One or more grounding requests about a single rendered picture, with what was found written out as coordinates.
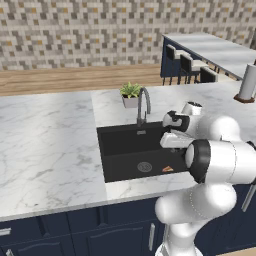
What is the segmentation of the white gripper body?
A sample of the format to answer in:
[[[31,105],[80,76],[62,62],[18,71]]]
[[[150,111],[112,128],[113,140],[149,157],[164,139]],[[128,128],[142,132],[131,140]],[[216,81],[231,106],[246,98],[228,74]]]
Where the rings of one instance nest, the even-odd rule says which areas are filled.
[[[192,137],[165,132],[160,140],[160,145],[162,148],[187,148],[192,141]]]

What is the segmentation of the black sink basin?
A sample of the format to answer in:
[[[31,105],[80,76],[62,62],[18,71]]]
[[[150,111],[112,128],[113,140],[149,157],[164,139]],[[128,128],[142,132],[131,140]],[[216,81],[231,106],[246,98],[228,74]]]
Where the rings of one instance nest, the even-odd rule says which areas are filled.
[[[106,183],[187,172],[185,150],[162,148],[166,128],[161,122],[99,127],[97,129]],[[162,169],[170,166],[172,172]]]

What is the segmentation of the navy cabinet door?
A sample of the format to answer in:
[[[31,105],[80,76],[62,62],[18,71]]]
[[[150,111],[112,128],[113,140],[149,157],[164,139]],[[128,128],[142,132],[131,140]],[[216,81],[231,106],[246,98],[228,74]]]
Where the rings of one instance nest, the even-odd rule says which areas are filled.
[[[234,185],[237,193],[235,207],[198,231],[195,245],[204,256],[217,256],[256,247],[256,193],[247,210],[242,211],[249,188],[249,185]]]
[[[152,251],[148,249],[150,224],[155,224]],[[154,256],[164,225],[156,219],[105,227],[72,235],[76,256]]]
[[[0,256],[76,256],[70,235],[0,246]]]

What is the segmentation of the grey curved tap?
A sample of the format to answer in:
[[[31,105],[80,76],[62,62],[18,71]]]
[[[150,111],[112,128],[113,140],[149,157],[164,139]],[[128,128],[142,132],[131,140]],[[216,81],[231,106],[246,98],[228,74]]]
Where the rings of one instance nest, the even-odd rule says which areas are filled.
[[[146,99],[146,111],[144,116],[141,116],[142,112],[142,95],[145,95]],[[147,115],[151,113],[151,103],[150,96],[148,90],[145,87],[140,88],[139,96],[138,96],[138,114],[137,114],[137,126],[141,127],[142,124],[146,123]]]

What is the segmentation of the green plant in white pot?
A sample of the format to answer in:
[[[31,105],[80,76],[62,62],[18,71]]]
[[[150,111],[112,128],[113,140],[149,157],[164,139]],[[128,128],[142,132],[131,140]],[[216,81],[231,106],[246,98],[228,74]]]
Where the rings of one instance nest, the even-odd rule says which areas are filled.
[[[141,86],[128,82],[120,88],[120,94],[125,108],[136,108]]]

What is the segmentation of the black stool with white seat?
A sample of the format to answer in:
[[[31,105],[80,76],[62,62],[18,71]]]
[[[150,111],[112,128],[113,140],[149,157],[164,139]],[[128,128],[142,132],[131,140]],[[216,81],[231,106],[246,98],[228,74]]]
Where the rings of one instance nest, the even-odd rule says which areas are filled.
[[[208,67],[200,68],[200,82],[212,83],[218,81],[218,74]]]
[[[188,55],[181,55],[179,76],[185,74],[185,83],[189,84],[191,81],[191,77],[197,77],[203,67],[207,67],[207,64],[205,62],[201,60],[194,60]]]
[[[174,65],[176,60],[180,59],[181,55],[187,55],[189,56],[189,53],[187,53],[184,50],[177,50],[174,46],[172,46],[171,44],[168,44],[166,46],[166,57],[168,60],[171,61],[171,63]]]

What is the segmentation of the paper towel roll on stand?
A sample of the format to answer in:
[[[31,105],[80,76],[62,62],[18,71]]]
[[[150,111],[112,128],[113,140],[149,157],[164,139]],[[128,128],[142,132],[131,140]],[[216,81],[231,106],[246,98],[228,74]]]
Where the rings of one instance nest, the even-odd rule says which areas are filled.
[[[248,64],[245,70],[239,93],[234,99],[241,103],[253,103],[255,101],[254,90],[256,88],[256,65]]]

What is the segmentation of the navy island with marble top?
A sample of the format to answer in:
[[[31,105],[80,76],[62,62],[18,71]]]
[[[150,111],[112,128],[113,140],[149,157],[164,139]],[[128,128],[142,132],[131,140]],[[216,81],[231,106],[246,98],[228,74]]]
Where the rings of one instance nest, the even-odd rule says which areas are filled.
[[[180,72],[180,61],[166,58],[166,46],[170,44],[177,50],[188,52],[194,60],[205,60],[242,80],[246,66],[256,60],[256,50],[218,38],[207,33],[163,34],[162,62],[160,77],[177,77]]]

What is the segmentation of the navy drawer front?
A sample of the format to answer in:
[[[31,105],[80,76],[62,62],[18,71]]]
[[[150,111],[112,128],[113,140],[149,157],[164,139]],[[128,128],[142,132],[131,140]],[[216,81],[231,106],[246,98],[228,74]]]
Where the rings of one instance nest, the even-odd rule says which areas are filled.
[[[0,229],[11,228],[11,234],[0,236],[5,240],[24,240],[42,237],[42,222],[39,217],[0,222]]]

